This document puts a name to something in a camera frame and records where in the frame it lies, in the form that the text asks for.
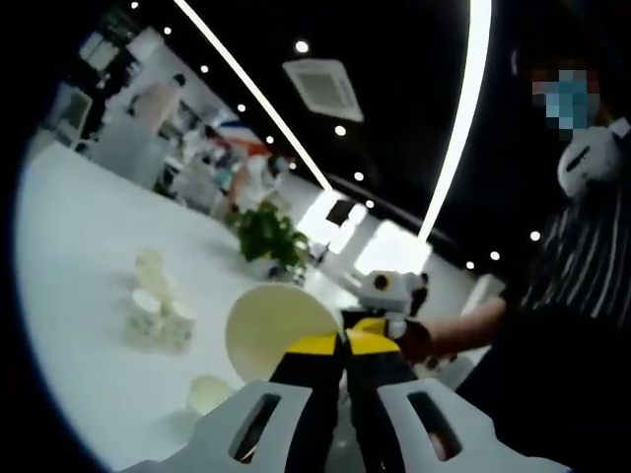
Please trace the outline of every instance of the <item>led light strip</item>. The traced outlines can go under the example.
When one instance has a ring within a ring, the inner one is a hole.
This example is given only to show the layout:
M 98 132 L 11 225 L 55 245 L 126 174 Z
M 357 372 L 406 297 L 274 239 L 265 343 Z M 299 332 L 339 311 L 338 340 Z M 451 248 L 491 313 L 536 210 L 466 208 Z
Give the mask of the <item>led light strip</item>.
M 418 238 L 427 241 L 438 214 L 445 203 L 445 198 L 454 180 L 457 165 L 462 157 L 462 151 L 466 138 L 471 128 L 475 107 L 480 95 L 482 78 L 484 77 L 484 65 L 489 46 L 491 30 L 492 0 L 470 0 L 469 9 L 469 35 L 464 63 L 464 77 L 460 90 L 460 101 L 456 112 L 456 121 L 450 138 L 450 145 L 445 154 L 441 175 L 436 183 L 432 201 L 427 209 L 427 215 L 423 219 L 423 225 L 418 233 Z
M 224 60 L 228 63 L 228 65 L 235 71 L 235 73 L 239 76 L 239 78 L 243 81 L 245 86 L 249 89 L 255 99 L 258 100 L 263 109 L 267 112 L 276 126 L 280 129 L 280 131 L 285 135 L 287 141 L 291 143 L 294 147 L 298 155 L 303 159 L 307 167 L 314 174 L 315 180 L 321 185 L 324 190 L 332 190 L 331 184 L 326 180 L 324 174 L 321 170 L 316 166 L 314 160 L 307 150 L 303 147 L 303 145 L 298 141 L 296 135 L 289 129 L 287 123 L 281 118 L 276 109 L 272 106 L 269 100 L 263 95 L 263 92 L 256 86 L 254 81 L 249 77 L 249 75 L 245 72 L 244 68 L 241 67 L 241 64 L 237 62 L 237 59 L 230 53 L 230 51 L 224 46 L 224 44 L 215 36 L 213 32 L 210 31 L 208 25 L 204 23 L 204 21 L 197 15 L 197 13 L 186 3 L 184 0 L 174 0 L 174 3 L 178 8 L 182 10 L 182 12 L 192 21 L 192 23 L 197 27 L 200 33 L 208 39 L 217 52 L 224 58 Z

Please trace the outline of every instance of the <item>striped shirt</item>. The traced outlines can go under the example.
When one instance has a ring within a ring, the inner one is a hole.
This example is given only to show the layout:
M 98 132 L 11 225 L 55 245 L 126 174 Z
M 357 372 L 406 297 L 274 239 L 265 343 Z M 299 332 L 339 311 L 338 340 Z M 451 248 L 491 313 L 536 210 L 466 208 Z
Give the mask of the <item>striped shirt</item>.
M 616 328 L 631 320 L 631 165 L 623 152 L 621 178 L 595 185 L 543 232 L 523 312 L 563 307 Z

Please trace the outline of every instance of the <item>potted plant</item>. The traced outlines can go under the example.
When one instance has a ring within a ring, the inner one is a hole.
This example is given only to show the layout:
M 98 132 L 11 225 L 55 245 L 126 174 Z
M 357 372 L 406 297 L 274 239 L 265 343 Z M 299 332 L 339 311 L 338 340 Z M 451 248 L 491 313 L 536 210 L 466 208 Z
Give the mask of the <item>potted plant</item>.
M 307 236 L 275 205 L 263 202 L 256 210 L 245 211 L 237 217 L 235 227 L 241 254 L 261 276 L 272 273 L 283 280 L 286 274 L 307 267 Z

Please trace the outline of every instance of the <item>white table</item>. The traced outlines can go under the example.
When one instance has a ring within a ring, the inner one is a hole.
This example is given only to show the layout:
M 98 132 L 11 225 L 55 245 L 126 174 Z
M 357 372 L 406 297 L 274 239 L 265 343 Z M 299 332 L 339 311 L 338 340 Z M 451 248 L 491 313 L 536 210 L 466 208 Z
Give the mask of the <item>white table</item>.
M 170 456 L 191 433 L 184 402 L 195 376 L 242 385 L 224 330 L 233 302 L 257 283 L 242 271 L 235 237 L 57 143 L 28 167 L 18 212 L 25 322 L 59 408 L 109 468 Z M 131 270 L 146 246 L 163 252 L 198 311 L 188 354 L 145 353 L 124 342 Z M 307 290 L 329 306 L 355 302 L 319 274 Z

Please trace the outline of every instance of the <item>ceiling vent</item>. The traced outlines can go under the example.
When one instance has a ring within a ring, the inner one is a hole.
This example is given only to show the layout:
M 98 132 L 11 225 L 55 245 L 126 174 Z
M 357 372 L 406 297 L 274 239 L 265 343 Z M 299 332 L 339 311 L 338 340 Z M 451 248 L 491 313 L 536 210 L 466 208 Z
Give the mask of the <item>ceiling vent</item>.
M 307 108 L 315 113 L 364 121 L 344 65 L 332 59 L 302 59 L 283 64 Z

